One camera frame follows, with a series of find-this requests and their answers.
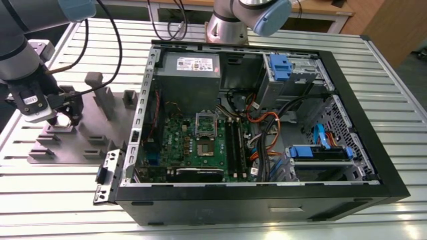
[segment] black cable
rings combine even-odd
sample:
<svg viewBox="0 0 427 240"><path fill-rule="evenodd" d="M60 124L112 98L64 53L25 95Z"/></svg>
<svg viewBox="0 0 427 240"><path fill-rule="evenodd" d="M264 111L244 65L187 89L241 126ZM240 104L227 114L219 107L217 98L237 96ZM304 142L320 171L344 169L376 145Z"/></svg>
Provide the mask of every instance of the black cable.
<svg viewBox="0 0 427 240"><path fill-rule="evenodd" d="M89 42L89 21L88 21L88 19L84 20L84 30L85 30L85 33L84 33L84 44L82 44L82 49L81 49L81 52L80 52L80 55L78 55L77 59L74 60L74 62L70 65L60 67L60 68L53 69L53 70L45 71L45 74L61 73L61 72L72 69L80 63L80 60L81 60L81 58L84 57L84 55L86 53L88 42Z"/></svg>
<svg viewBox="0 0 427 240"><path fill-rule="evenodd" d="M176 36L179 35L180 33L180 30L181 28L177 28L177 31L175 32L175 34L172 35L171 33L171 22L167 24L167 32L168 32L168 35L169 35L169 39L165 39L160 36L159 32L157 32L157 28L156 28L156 24L153 21L151 21L151 25L152 25L152 29L153 29L153 32L155 32L155 35L157 36L157 38L163 41L171 41L171 40L183 40L185 38L185 35L187 35L187 32L188 32L188 20L187 20L187 15L185 15L185 8L184 8L184 4L183 4L183 0L179 0L179 3L176 0L173 0L180 12L181 12L181 15L183 15L183 18L184 18L184 33L181 35L181 37L176 38ZM151 0L146 0L146 5L148 5L148 14L149 14L149 18L153 19L153 13L152 13L152 3L151 3Z"/></svg>
<svg viewBox="0 0 427 240"><path fill-rule="evenodd" d="M237 110L237 108L235 106L235 103L233 103L233 94L235 93L253 93L253 89L241 88L241 87L233 87L225 93L225 99L227 99L227 103L228 103L228 106L229 106L231 110L236 114L240 114L241 112L239 112L239 110Z"/></svg>
<svg viewBox="0 0 427 240"><path fill-rule="evenodd" d="M303 18L303 5L301 5L300 0L296 0L296 1L297 1L299 9L297 9L297 16L296 16L296 20L295 20L295 24L293 24L295 28L300 24L301 18Z"/></svg>
<svg viewBox="0 0 427 240"><path fill-rule="evenodd" d="M98 85L97 87L93 87L82 92L77 92L76 94L73 94L72 96L69 96L70 98L76 98L84 94L88 94L98 89L101 89L102 87L105 87L108 84L110 84L113 82L113 80L116 79L117 77L117 74L118 74L118 71L120 71L120 67L121 67L121 62L122 62L122 44L121 44L121 38L120 38L120 33L118 33L118 29L117 29L117 25L116 25L116 22L114 22L114 19L113 19L113 16L110 14L110 12L108 11L104 3L101 2L101 0L96 0L97 1L97 4L100 5L101 9L104 10L108 18L109 18L109 21L110 21L110 24L112 24L112 28L113 28L113 32L114 32L114 35L117 37L117 44L118 44L118 63L117 63L117 67L114 69L114 72L113 72L113 75L110 77L110 79L104 82L101 85Z"/></svg>

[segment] blue plastic latch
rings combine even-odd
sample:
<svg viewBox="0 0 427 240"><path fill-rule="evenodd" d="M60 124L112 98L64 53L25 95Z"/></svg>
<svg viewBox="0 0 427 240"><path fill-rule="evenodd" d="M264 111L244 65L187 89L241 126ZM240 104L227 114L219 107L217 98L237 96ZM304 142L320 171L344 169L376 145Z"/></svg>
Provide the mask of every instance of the blue plastic latch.
<svg viewBox="0 0 427 240"><path fill-rule="evenodd" d="M288 57L280 54L271 54L269 64L273 72L273 80L277 82L289 80L292 75L292 63L289 63Z"/></svg>
<svg viewBox="0 0 427 240"><path fill-rule="evenodd" d="M313 144L319 144L317 139L320 138L320 144L324 146L325 149L331 149L331 146L327 142L325 129L320 123L317 123L313 127L312 137L313 137L313 140L312 140Z"/></svg>
<svg viewBox="0 0 427 240"><path fill-rule="evenodd" d="M313 157L312 148L309 146L295 146L293 148L299 157Z"/></svg>
<svg viewBox="0 0 427 240"><path fill-rule="evenodd" d="M345 147L345 152L347 152L348 159L352 159L355 156L353 156L353 150L349 146Z"/></svg>
<svg viewBox="0 0 427 240"><path fill-rule="evenodd" d="M96 14L93 0L57 0L61 11L72 23L78 23Z"/></svg>
<svg viewBox="0 0 427 240"><path fill-rule="evenodd" d="M289 155L291 155L291 158L295 158L295 157L296 157L296 150L295 150L293 147L289 147L289 148L288 148L288 153L289 153Z"/></svg>

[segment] cable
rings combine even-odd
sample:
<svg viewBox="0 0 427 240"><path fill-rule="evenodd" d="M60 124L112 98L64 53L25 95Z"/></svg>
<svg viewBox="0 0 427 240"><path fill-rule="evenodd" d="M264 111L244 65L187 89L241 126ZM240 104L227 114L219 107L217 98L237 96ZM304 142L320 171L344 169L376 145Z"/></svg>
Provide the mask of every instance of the cable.
<svg viewBox="0 0 427 240"><path fill-rule="evenodd" d="M299 25L300 22L301 22L301 18L303 18L303 5L301 5L300 0L296 0L296 1L297 1L299 9L297 9L297 16L296 16L293 28L297 27L297 25Z"/></svg>
<svg viewBox="0 0 427 240"><path fill-rule="evenodd" d="M155 127L156 127L156 121L157 121L157 117L159 117L159 109L160 109L160 97L159 97L159 92L155 91L155 97L156 97L156 107L155 107L155 114L153 114L153 120L152 120L152 126L151 126L151 130L149 130L149 134L146 139L142 141L142 143L145 143L148 141L148 139L152 137L153 131L155 131Z"/></svg>
<svg viewBox="0 0 427 240"><path fill-rule="evenodd" d="M74 60L74 62L70 65L45 71L45 74L52 75L52 74L61 73L61 72L72 69L80 63L80 60L81 60L82 56L85 55L85 52L88 49L88 42L89 42L89 21L88 21L88 19L84 20L84 30L85 30L84 44L82 44L82 49L81 49L81 52L80 52L77 59Z"/></svg>
<svg viewBox="0 0 427 240"><path fill-rule="evenodd" d="M225 99L227 99L227 103L228 103L228 106L231 108L231 110L235 112L235 113L240 113L239 110L236 109L236 106L235 106L235 103L233 103L233 93L247 93L249 92L251 94L247 96L245 100L248 100L249 96L253 95L252 97L252 102L255 101L255 93L252 93L252 89L248 89L248 88L241 88L241 87L233 87L231 88L227 93L225 93Z"/></svg>
<svg viewBox="0 0 427 240"><path fill-rule="evenodd" d="M237 114L231 113L231 112L227 110L227 108L225 108L223 105L220 105L220 104L216 104L216 109L219 109L220 112L221 112L225 116L228 116L229 118L237 118L237 117L239 117Z"/></svg>
<svg viewBox="0 0 427 240"><path fill-rule="evenodd" d="M116 35L116 38L117 38L117 44L118 44L118 62L117 62L117 67L114 69L114 72L113 72L113 75L112 75L110 79L106 82L104 82L97 87L93 87L93 88L90 88L90 89L88 89L88 90L85 90L82 92L77 92L76 94L70 95L69 98L80 97L81 95L88 94L88 93L104 88L108 84L110 84L113 82L113 80L116 79L116 77L118 75L118 72L120 72L120 67L121 67L121 62L122 62L122 44L121 44L121 38L120 38L120 34L118 34L117 25L116 25L113 16L112 16L110 12L108 11L108 8L105 7L104 3L101 2L101 0L96 0L96 1L97 1L97 4L100 5L101 9L104 10L108 18L109 18L110 25L112 25L112 28L113 28L113 32L114 32L114 35Z"/></svg>
<svg viewBox="0 0 427 240"><path fill-rule="evenodd" d="M323 94L311 94L311 95L304 95L304 96L300 96L297 98L295 98L293 100L291 100L281 108L280 110L277 111L276 115L277 115L277 119L280 119L280 117L283 116L284 113L287 113L287 111L293 107L296 106L301 101L307 100L307 99L324 99L324 98L328 98L331 96L331 94L328 93L323 93ZM265 141L267 141L267 133L269 131L269 129L272 128L275 124L275 119L271 119L268 124L267 124L267 127L265 129L261 131L261 136L257 140L257 146L256 146L256 151L257 151L257 156L259 156L259 162L260 162L260 166L261 166L261 163L264 164L265 162L268 162L268 153L267 153L267 148L265 148ZM260 173L257 175L261 175L263 177L261 178L256 178L256 180L260 180L263 181L263 178L268 177L269 175L269 172L261 172L259 171Z"/></svg>
<svg viewBox="0 0 427 240"><path fill-rule="evenodd" d="M177 109L177 111L179 111L180 113L183 112L181 109L180 109L180 106L179 106L179 104L177 104L176 102L173 102L173 101L167 101L167 102L165 102L165 105L168 105L168 104L173 104L175 107L176 107L176 109Z"/></svg>
<svg viewBox="0 0 427 240"><path fill-rule="evenodd" d="M175 34L172 35L171 34L171 22L167 24L167 32L168 32L168 35L169 35L169 39L164 39L159 32L157 32L157 28L156 28L156 24L153 21L151 21L151 25L152 25L152 29L153 29L153 32L155 32L155 35L157 36L157 38L163 41L171 41L171 40L183 40L187 36L187 32L188 32L188 20L187 20L187 15L185 15L185 8L184 8L184 4L183 4L183 0L179 0L179 3L176 0L173 0L180 12L181 12L181 15L183 15L183 18L184 18L184 33L181 35L181 37L176 38L176 36L179 35L179 32L181 30L181 27L177 28L177 31L175 32ZM148 6L148 14L149 14L149 18L153 19L153 13L152 13L152 3L151 3L151 0L146 0L146 6Z"/></svg>

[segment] metal bracket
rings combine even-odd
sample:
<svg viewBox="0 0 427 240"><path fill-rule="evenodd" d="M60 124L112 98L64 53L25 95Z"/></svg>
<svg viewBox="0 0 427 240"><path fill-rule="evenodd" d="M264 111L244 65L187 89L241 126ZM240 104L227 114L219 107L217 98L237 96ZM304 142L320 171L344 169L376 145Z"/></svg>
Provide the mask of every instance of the metal bracket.
<svg viewBox="0 0 427 240"><path fill-rule="evenodd" d="M117 149L106 153L96 174L93 205L117 205L114 202L125 153Z"/></svg>

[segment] aluminum workbench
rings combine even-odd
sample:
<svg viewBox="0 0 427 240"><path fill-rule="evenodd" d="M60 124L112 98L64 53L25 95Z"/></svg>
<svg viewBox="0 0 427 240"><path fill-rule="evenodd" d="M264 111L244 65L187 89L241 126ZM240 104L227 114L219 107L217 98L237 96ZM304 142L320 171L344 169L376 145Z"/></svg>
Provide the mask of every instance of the aluminum workbench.
<svg viewBox="0 0 427 240"><path fill-rule="evenodd" d="M149 22L117 20L124 41L113 92L138 90L155 32ZM109 79L117 64L110 23L89 20L89 43L80 64L56 74L60 85L88 88L85 73ZM167 37L167 26L159 23ZM49 66L74 61L84 26L70 24ZM187 41L205 39L204 26L191 25ZM249 44L331 51L365 110L411 197L371 207L336 222L141 227L120 206L92 206L97 166L33 166L28 152L45 123L30 124L14 113L0 135L0 238L76 239L427 239L427 113L369 41L359 36L280 31L272 37L249 32Z"/></svg>

